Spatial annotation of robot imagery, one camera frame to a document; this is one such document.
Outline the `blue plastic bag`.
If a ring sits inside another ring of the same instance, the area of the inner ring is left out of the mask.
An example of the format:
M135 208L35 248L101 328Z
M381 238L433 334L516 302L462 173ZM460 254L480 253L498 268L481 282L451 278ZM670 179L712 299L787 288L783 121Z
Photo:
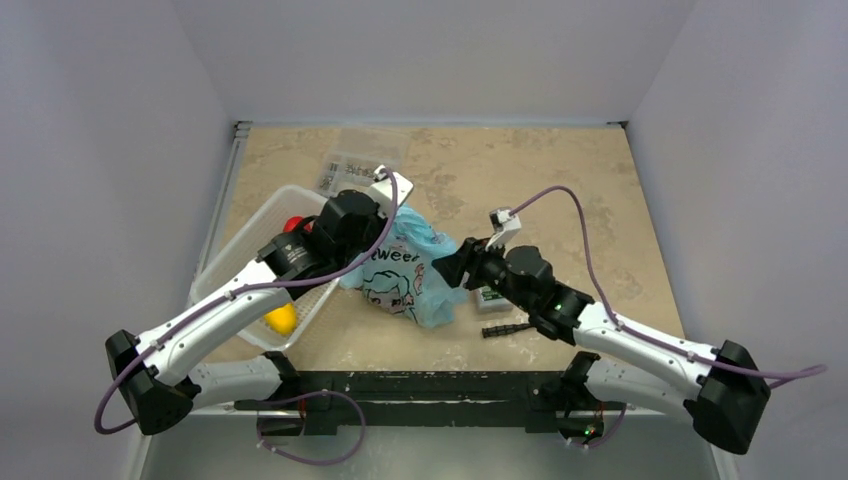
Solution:
M399 208L385 241L360 266L339 280L344 289L361 293L366 302L404 316L423 328L455 319L455 308L468 299L447 285L432 262L454 254L457 243L439 232L408 206Z

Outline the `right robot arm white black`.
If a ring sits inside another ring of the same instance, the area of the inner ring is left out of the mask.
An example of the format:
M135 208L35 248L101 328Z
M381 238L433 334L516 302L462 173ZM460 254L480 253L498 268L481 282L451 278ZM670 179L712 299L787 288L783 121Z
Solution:
M432 261L451 287L489 287L527 314L551 340L587 347L622 360L659 380L634 387L633 403L667 414L681 411L710 444L744 455L771 397L749 351L683 340L616 313L555 278L535 246L486 250L468 238L452 255Z

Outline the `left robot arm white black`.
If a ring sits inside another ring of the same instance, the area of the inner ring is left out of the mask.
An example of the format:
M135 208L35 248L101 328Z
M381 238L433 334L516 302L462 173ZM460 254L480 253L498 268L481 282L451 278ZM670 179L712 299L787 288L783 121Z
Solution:
M110 336L105 348L113 381L96 408L95 430L107 435L136 426L155 435L209 405L292 405L300 375L283 353L211 366L203 359L260 317L361 265L412 191L388 181L366 192L344 190L324 201L309 228L273 237L232 279L179 316L141 334Z

